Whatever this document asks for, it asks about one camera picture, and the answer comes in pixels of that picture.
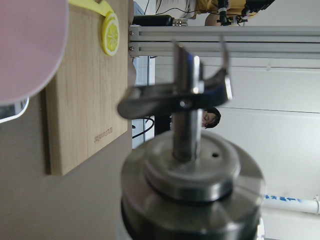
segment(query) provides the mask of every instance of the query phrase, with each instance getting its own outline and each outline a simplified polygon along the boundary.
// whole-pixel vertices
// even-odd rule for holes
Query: metal frame
[[[172,41],[200,57],[220,57],[220,37],[231,57],[320,59],[318,26],[130,26],[132,57],[172,56]]]

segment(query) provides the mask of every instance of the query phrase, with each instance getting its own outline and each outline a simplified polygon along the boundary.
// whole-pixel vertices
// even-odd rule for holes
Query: wooden board
[[[104,17],[69,6],[64,57],[46,88],[53,175],[66,174],[128,130],[127,120],[117,112],[128,85],[128,1],[108,3],[119,19],[120,45],[115,56],[102,49]]]

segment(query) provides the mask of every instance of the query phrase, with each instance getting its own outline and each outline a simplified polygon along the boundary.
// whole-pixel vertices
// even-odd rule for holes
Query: white wall
[[[156,12],[156,0],[134,0],[143,11],[146,10],[145,15],[153,15]]]
[[[247,26],[319,26],[317,0],[276,0]],[[203,26],[206,16],[189,25]],[[221,59],[202,58],[205,76]],[[320,195],[320,60],[233,58],[234,99],[219,107],[210,131],[245,149],[260,165],[267,193],[312,200]],[[172,82],[171,57],[156,59],[156,83]],[[262,209],[266,237],[320,239],[320,216]]]

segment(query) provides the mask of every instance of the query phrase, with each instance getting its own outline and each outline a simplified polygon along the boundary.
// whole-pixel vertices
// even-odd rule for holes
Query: pink object
[[[0,3],[0,106],[42,90],[55,74],[68,36],[67,0]]]

